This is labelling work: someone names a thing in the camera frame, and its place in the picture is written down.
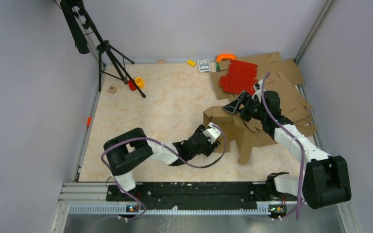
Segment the brown cardboard box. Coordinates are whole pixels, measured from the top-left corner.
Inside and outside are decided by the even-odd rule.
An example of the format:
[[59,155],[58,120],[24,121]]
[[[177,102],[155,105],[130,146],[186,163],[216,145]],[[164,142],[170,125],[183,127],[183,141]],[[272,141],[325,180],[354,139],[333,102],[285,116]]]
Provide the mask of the brown cardboard box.
[[276,142],[263,131],[260,120],[251,119],[245,122],[240,115],[233,115],[222,109],[222,106],[211,106],[203,111],[203,124],[213,122],[225,133],[227,140],[219,137],[220,146],[217,153],[223,152],[224,144],[226,151],[230,152],[230,143],[235,142],[237,146],[238,159],[240,165],[248,164],[254,147],[265,147],[276,144]]

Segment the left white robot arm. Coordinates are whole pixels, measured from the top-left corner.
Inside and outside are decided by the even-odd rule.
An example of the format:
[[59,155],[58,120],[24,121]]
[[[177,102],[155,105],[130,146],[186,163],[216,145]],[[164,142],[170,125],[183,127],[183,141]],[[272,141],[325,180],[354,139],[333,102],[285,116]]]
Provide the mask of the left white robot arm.
[[189,139],[174,143],[160,142],[147,137],[142,128],[134,128],[105,142],[101,161],[117,182],[118,195],[128,201],[136,196],[133,170],[138,165],[156,160],[168,166],[192,166],[190,160],[199,154],[211,155],[221,139],[226,139],[225,133],[212,122],[199,125]]

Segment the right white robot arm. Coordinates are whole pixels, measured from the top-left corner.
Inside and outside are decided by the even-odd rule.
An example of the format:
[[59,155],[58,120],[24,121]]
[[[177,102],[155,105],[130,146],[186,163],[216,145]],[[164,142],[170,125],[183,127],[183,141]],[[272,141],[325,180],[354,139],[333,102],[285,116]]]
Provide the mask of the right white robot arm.
[[352,198],[347,161],[312,144],[282,114],[277,92],[259,91],[250,95],[243,91],[234,101],[223,106],[223,110],[239,115],[245,122],[259,120],[263,131],[300,162],[301,176],[279,172],[267,177],[265,193],[269,199],[278,200],[284,194],[290,194],[318,209]]

